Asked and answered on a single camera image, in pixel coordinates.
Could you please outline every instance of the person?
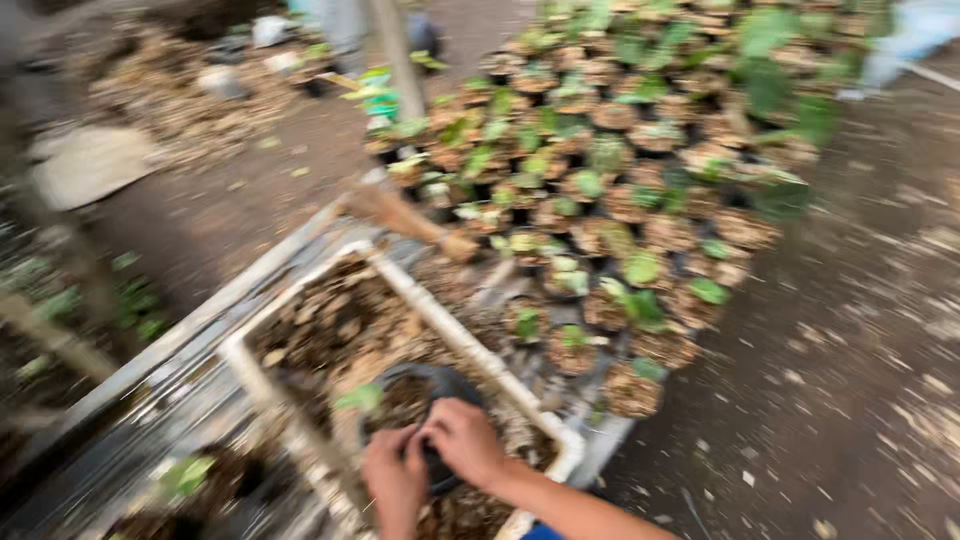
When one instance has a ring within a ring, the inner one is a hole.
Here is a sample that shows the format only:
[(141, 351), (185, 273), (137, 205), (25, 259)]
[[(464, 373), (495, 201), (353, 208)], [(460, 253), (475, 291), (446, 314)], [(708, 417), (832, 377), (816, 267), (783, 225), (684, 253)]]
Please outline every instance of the person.
[(412, 540), (427, 493), (423, 443), (470, 485), (532, 512), (565, 540), (677, 540), (669, 532), (586, 493), (547, 478), (500, 449), (483, 409), (437, 400), (422, 427), (373, 434), (363, 463), (382, 540)]

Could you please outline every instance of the seedling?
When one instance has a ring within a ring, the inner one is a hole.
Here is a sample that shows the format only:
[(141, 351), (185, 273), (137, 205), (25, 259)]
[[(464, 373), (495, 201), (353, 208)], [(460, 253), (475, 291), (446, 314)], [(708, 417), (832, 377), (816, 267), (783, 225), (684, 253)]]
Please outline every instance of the seedling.
[(533, 309), (532, 307), (525, 307), (520, 310), (516, 315), (516, 327), (514, 328), (514, 333), (516, 337), (519, 337), (527, 343), (537, 341), (539, 339), (540, 329), (537, 326), (538, 319), (540, 318), (540, 311), (538, 309)]
[(600, 175), (596, 171), (580, 171), (573, 177), (574, 185), (581, 195), (588, 199), (596, 199), (606, 190), (600, 182)]
[(216, 459), (207, 455), (188, 455), (160, 477), (164, 497), (170, 501), (190, 497), (206, 480), (206, 474)]
[(379, 418), (383, 411), (380, 403), (383, 401), (383, 388), (378, 384), (368, 382), (350, 390), (333, 402), (337, 410), (359, 410), (364, 416), (373, 419)]
[(730, 291), (727, 288), (708, 280), (707, 278), (694, 278), (686, 285), (700, 300), (708, 304), (720, 305), (726, 303), (730, 297)]
[(666, 377), (670, 375), (669, 370), (657, 364), (647, 356), (639, 356), (631, 362), (634, 368), (634, 375), (638, 379), (652, 380), (653, 382), (663, 383)]
[(655, 280), (659, 274), (660, 262), (647, 250), (636, 250), (623, 263), (623, 277), (636, 287)]
[(600, 278), (600, 286), (623, 306), (627, 318), (638, 329), (651, 333), (666, 329), (666, 315), (657, 305), (654, 291), (644, 289), (632, 293), (623, 283), (613, 278)]
[(707, 238), (700, 244), (707, 257), (724, 259), (730, 256), (730, 246), (719, 238)]

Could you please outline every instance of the black plastic pot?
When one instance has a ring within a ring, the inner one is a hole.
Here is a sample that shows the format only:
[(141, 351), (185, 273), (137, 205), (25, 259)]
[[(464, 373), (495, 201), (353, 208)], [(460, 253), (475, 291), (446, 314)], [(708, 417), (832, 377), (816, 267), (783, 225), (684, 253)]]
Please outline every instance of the black plastic pot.
[[(397, 364), (381, 373), (373, 383), (386, 392), (394, 383), (405, 379), (427, 380), (430, 386), (430, 406), (442, 398), (457, 398), (468, 404), (483, 406), (480, 392), (456, 370), (426, 364), (402, 363)], [(360, 430), (364, 446), (370, 441), (370, 433), (366, 430), (366, 418), (361, 415), (357, 428)], [(463, 481), (453, 474), (453, 471), (444, 464), (440, 454), (433, 447), (423, 445), (423, 458), (427, 465), (427, 475), (430, 481), (430, 495), (437, 497), (449, 492)]]

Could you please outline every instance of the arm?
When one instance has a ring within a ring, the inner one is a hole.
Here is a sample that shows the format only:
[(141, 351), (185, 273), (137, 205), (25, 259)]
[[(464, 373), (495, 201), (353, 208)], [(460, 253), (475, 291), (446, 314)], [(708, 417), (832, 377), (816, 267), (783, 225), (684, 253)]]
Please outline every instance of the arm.
[(528, 510), (567, 540), (677, 540), (622, 509), (559, 484), (507, 457), (483, 410), (459, 400), (438, 400), (418, 435), (430, 438), (462, 479)]

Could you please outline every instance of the green leaf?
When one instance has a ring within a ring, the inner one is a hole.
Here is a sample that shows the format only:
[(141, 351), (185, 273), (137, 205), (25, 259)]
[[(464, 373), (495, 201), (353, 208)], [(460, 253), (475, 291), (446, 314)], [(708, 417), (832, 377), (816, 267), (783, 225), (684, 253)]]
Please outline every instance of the green leaf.
[(616, 57), (623, 63), (637, 65), (643, 58), (643, 38), (640, 36), (620, 34), (613, 45)]
[(333, 402), (337, 410), (359, 410), (367, 416), (376, 416), (383, 401), (383, 388), (372, 382), (361, 384)]
[(634, 287), (655, 280), (659, 274), (660, 262), (647, 250), (637, 250), (623, 263), (623, 277)]
[(72, 285), (40, 303), (36, 307), (36, 315), (47, 321), (62, 321), (73, 313), (80, 301), (80, 288)]
[(587, 335), (577, 325), (564, 325), (561, 332), (564, 334), (562, 341), (565, 349), (580, 349), (587, 345)]
[(533, 341), (537, 339), (540, 327), (537, 325), (537, 319), (540, 318), (540, 311), (532, 307), (525, 307), (516, 315), (516, 327), (514, 333), (524, 341)]
[(747, 98), (753, 114), (766, 117), (780, 107), (790, 93), (786, 74), (776, 62), (753, 59), (745, 68)]
[(794, 131), (810, 144), (823, 146), (833, 135), (833, 121), (837, 105), (828, 97), (801, 96)]
[(636, 252), (636, 240), (624, 223), (608, 221), (600, 226), (600, 237), (617, 260), (625, 260)]
[(800, 21), (791, 10), (757, 8), (742, 23), (740, 56), (768, 58), (771, 50), (786, 44), (799, 28)]
[(413, 138), (423, 133), (428, 123), (429, 120), (425, 116), (403, 120), (394, 125), (394, 133), (399, 135), (400, 138)]
[(580, 171), (573, 177), (573, 182), (577, 186), (577, 191), (589, 199), (596, 199), (603, 195), (604, 187), (600, 182), (600, 175), (595, 171)]
[(666, 377), (670, 374), (669, 370), (657, 364), (647, 356), (634, 358), (634, 361), (631, 362), (631, 366), (634, 368), (634, 375), (636, 375), (639, 379), (649, 379), (654, 382), (664, 382)]
[(127, 253), (121, 255), (120, 257), (115, 258), (113, 260), (113, 263), (110, 266), (113, 268), (114, 272), (119, 272), (126, 268), (130, 268), (138, 260), (140, 260), (139, 255), (137, 255), (132, 251), (128, 251)]
[(638, 185), (634, 187), (633, 201), (637, 206), (651, 209), (660, 201), (660, 190), (649, 185)]
[(520, 129), (516, 134), (516, 139), (524, 152), (535, 152), (540, 148), (540, 135), (537, 133), (537, 130), (530, 126), (525, 126)]
[(487, 123), (483, 129), (483, 141), (493, 142), (507, 133), (510, 129), (510, 121), (506, 118), (496, 118)]
[(29, 362), (17, 368), (16, 378), (21, 382), (28, 382), (43, 374), (45, 371), (50, 369), (51, 366), (53, 366), (53, 362), (50, 361), (49, 356), (37, 356), (33, 360), (30, 360)]
[(566, 217), (580, 215), (580, 203), (569, 197), (557, 197), (553, 200), (553, 213)]
[(493, 148), (490, 146), (478, 146), (474, 148), (467, 157), (467, 165), (464, 167), (464, 176), (467, 178), (476, 178), (487, 167), (487, 162), (493, 157)]
[(506, 116), (514, 106), (514, 92), (509, 86), (498, 86), (493, 92), (491, 110), (496, 116)]
[(707, 257), (724, 259), (730, 256), (730, 246), (719, 238), (707, 238), (700, 247)]
[(797, 179), (766, 185), (753, 193), (751, 201), (764, 220), (785, 221), (802, 216), (809, 198), (809, 184)]
[(707, 278), (694, 278), (690, 280), (686, 288), (708, 304), (720, 305), (727, 302), (731, 297), (729, 290)]
[(181, 459), (160, 477), (164, 494), (171, 500), (193, 495), (204, 484), (206, 473), (214, 463), (216, 459), (206, 455), (188, 455)]

